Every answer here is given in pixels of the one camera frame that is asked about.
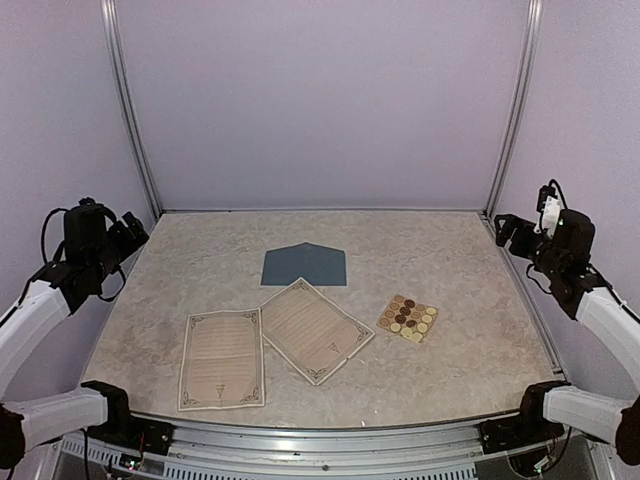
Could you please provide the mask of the blue paper envelope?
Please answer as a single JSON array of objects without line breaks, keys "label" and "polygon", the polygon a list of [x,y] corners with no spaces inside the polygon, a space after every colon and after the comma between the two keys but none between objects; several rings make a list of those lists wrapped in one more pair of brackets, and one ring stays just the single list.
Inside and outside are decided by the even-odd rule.
[{"label": "blue paper envelope", "polygon": [[298,278],[304,278],[313,286],[346,287],[345,252],[303,242],[265,253],[262,286],[288,286]]}]

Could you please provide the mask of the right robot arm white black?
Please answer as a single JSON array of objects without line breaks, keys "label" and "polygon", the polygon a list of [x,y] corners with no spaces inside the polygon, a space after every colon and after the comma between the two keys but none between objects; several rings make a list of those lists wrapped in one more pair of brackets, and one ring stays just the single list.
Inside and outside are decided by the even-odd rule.
[{"label": "right robot arm white black", "polygon": [[[563,312],[592,332],[639,384],[639,317],[592,267],[595,226],[586,215],[562,209],[553,227],[539,228],[513,214],[494,219],[496,244],[527,259],[549,280],[549,291]],[[527,388],[521,413],[511,426],[523,444],[535,442],[550,424],[577,429],[615,448],[627,465],[639,464],[639,402],[581,390],[567,382]]]}]

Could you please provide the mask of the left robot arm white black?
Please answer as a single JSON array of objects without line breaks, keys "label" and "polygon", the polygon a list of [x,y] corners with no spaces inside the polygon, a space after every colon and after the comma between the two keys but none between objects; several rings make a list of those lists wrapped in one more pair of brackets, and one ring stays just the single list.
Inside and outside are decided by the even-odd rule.
[{"label": "left robot arm white black", "polygon": [[[149,239],[132,213],[123,217],[91,198],[63,212],[63,239],[52,258],[26,282],[1,318],[1,387],[8,388],[36,347],[92,296],[122,275],[122,263]],[[25,454],[69,432],[106,433],[121,445],[133,443],[140,424],[127,393],[99,381],[23,402],[1,403],[1,467],[11,470]]]}]

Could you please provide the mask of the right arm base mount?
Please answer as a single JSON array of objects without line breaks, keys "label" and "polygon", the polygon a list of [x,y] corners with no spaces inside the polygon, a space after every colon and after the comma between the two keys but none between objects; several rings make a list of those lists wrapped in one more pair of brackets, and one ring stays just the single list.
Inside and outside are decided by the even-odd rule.
[{"label": "right arm base mount", "polygon": [[522,413],[483,421],[478,425],[478,431],[484,454],[518,449],[564,435],[561,423]]}]

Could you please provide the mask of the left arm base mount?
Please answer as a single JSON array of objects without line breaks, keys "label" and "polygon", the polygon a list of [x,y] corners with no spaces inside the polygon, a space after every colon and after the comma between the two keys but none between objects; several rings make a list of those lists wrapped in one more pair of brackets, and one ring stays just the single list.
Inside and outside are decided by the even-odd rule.
[{"label": "left arm base mount", "polygon": [[101,425],[87,428],[88,436],[142,454],[167,456],[175,427],[167,422],[132,415],[128,411],[108,413]]}]

